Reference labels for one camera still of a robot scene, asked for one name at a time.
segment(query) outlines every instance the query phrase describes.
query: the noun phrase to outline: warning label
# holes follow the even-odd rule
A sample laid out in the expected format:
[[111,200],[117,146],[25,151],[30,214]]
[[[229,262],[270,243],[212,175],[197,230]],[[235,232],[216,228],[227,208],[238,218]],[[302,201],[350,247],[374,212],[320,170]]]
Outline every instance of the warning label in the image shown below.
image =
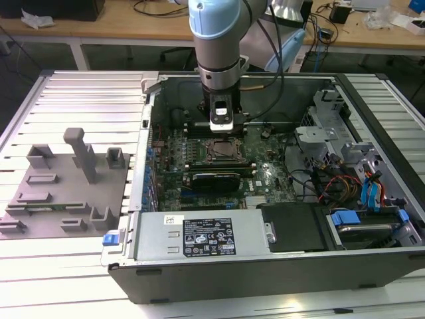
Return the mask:
[[186,257],[236,255],[231,218],[183,221]]

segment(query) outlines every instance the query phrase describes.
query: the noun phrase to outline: desk leg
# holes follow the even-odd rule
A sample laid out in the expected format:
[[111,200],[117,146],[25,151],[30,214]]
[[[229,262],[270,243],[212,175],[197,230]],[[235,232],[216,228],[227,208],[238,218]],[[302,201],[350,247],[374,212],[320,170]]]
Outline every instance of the desk leg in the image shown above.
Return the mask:
[[292,65],[288,69],[288,73],[299,73],[301,71],[301,67],[303,66],[305,55],[307,54],[308,51],[309,51],[308,45],[303,45],[300,48]]
[[86,53],[82,49],[82,45],[80,43],[70,43],[72,55],[74,56],[75,63],[77,64],[77,69],[79,71],[89,71],[90,64],[88,63],[88,59]]
[[10,51],[9,46],[7,45],[6,41],[0,41],[0,54],[2,54],[2,55],[11,54],[11,51]]
[[126,45],[126,51],[127,51],[127,60],[133,60],[134,59],[134,54],[133,54],[133,48],[131,47],[131,45]]
[[359,66],[364,67],[370,56],[370,54],[364,54],[359,61]]

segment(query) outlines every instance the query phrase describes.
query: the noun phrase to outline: green circuit board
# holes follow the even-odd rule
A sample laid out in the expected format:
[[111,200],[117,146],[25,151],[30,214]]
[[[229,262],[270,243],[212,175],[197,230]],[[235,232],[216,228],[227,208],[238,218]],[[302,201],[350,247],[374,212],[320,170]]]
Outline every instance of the green circuit board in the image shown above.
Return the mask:
[[253,177],[242,178],[238,191],[185,197],[182,196],[185,190],[182,180],[187,174],[185,164],[207,163],[211,139],[187,139],[182,132],[171,131],[157,156],[159,210],[245,209],[247,196],[264,196],[268,203],[295,201],[295,191],[279,156],[284,135],[274,134],[262,139],[260,134],[259,128],[249,128],[242,139],[233,141],[239,147],[238,160],[256,164]]

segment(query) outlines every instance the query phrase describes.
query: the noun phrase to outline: floor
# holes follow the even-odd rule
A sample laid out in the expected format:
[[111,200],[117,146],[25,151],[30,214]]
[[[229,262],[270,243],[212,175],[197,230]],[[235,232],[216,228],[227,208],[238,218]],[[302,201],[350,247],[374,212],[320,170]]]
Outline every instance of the floor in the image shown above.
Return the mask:
[[[44,68],[55,70],[76,70],[74,59],[67,45],[25,43],[24,49]],[[188,51],[171,53],[165,62],[159,61],[159,53],[168,48],[133,47],[134,59],[127,60],[126,48],[121,46],[86,45],[92,70],[181,70],[189,54]],[[0,56],[0,133],[6,128],[17,108],[31,89],[31,80],[37,79],[38,69],[31,60],[19,52],[19,47],[11,46],[9,56]],[[410,98],[420,84],[425,81],[425,68],[418,65],[420,57],[397,56],[392,65],[390,56],[371,55],[366,65],[361,67],[359,54],[329,54],[320,72],[344,73],[384,73]],[[313,72],[315,57],[303,65],[302,72]],[[413,105],[425,114],[425,87],[415,96]]]

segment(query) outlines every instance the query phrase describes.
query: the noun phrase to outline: motherboard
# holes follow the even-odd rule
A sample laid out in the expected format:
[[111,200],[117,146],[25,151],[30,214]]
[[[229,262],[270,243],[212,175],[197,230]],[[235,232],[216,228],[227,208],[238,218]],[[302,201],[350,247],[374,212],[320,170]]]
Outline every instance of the motherboard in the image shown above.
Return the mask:
[[282,149],[284,134],[248,128],[241,138],[189,138],[179,130],[153,141],[159,211],[251,209],[295,201]]

